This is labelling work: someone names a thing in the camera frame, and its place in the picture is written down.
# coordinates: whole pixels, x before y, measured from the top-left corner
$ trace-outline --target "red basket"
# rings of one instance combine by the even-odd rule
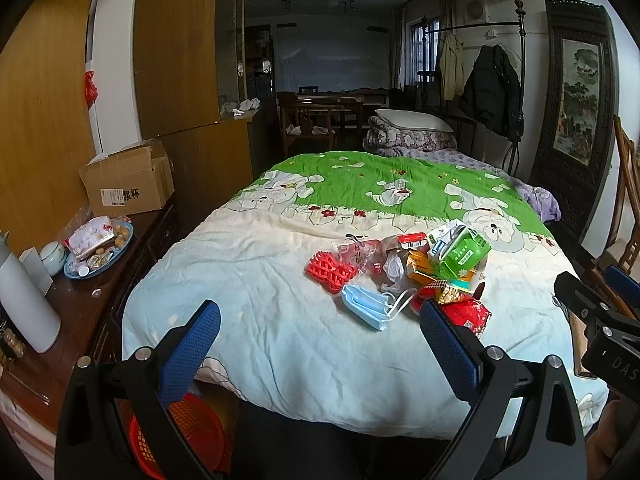
[[[186,394],[183,400],[169,405],[169,413],[205,467],[209,471],[228,472],[231,443],[225,438],[216,413],[193,394]],[[135,416],[129,425],[129,442],[142,471],[164,480]]]

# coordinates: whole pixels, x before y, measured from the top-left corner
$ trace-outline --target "metal clothes rack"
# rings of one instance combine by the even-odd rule
[[[498,27],[503,25],[517,25],[520,29],[520,59],[522,60],[520,67],[520,95],[518,100],[518,123],[516,125],[515,134],[509,138],[511,141],[511,146],[507,150],[502,160],[502,168],[504,169],[504,163],[507,160],[507,157],[511,155],[509,161],[509,169],[508,173],[512,176],[518,171],[518,167],[520,165],[520,149],[518,144],[520,139],[522,138],[522,134],[524,133],[524,112],[522,111],[522,107],[524,104],[524,76],[525,76],[525,64],[526,64],[526,42],[525,37],[527,35],[527,31],[524,29],[524,17],[526,12],[524,11],[524,4],[522,0],[515,0],[516,10],[515,13],[518,15],[518,20],[516,22],[488,22],[488,23],[476,23],[473,25],[459,25],[457,27],[447,27],[447,28],[439,28],[437,30],[428,30],[427,31],[427,17],[422,17],[422,59],[427,59],[427,34],[435,34],[436,32],[449,32],[453,30],[460,30],[461,28],[475,28],[475,27]],[[424,83],[426,80],[426,72],[422,74],[422,82]],[[513,168],[513,163],[516,161],[516,156],[518,157],[515,170]]]

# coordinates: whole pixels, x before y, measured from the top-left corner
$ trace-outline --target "oval tray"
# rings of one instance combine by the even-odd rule
[[[101,266],[99,269],[91,270],[86,276],[80,276],[80,274],[78,274],[77,272],[69,271],[69,265],[74,259],[73,255],[69,253],[69,256],[66,257],[65,267],[63,267],[66,277],[68,277],[70,280],[88,280],[89,278],[93,278],[94,276],[97,276],[98,274],[104,272],[118,261],[118,259],[122,256],[122,253],[127,250],[127,247],[129,247],[129,244],[133,240],[133,225],[121,220],[111,220],[111,224],[114,226],[121,225],[122,227],[126,227],[129,230],[129,239],[124,244],[124,247],[121,248],[117,254],[114,254],[113,258],[109,260],[107,264]]]

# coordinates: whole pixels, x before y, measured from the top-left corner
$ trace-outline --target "green cartoon blanket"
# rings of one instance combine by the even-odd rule
[[[512,358],[566,364],[583,424],[600,415],[602,381],[573,374],[569,325],[556,276],[572,271],[534,211],[482,171],[356,152],[300,155],[278,164],[175,244],[140,282],[122,322],[123,357],[154,347],[205,299],[220,335],[197,378],[290,418],[369,434],[452,438],[468,412],[447,383],[409,309],[383,332],[305,274],[318,251],[347,234],[382,239],[459,218],[490,243],[481,341]],[[353,283],[375,290],[380,278]],[[509,434],[517,404],[499,436]]]

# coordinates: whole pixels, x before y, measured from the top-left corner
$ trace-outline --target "purple bedsheet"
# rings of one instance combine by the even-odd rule
[[[533,187],[529,184],[525,184],[523,181],[509,176],[509,174],[503,170],[498,170],[490,164],[475,160],[474,158],[463,155],[451,148],[437,150],[435,152],[424,152],[422,150],[404,147],[376,148],[374,150],[369,148],[367,151],[372,151],[373,153],[382,156],[408,156],[409,158],[428,160],[429,162],[436,162],[440,164],[457,164],[471,170],[489,171],[509,182],[519,195],[527,201],[533,211],[538,214],[540,220],[543,222],[557,221],[561,218],[558,201],[556,201],[555,197],[548,190],[542,187]]]

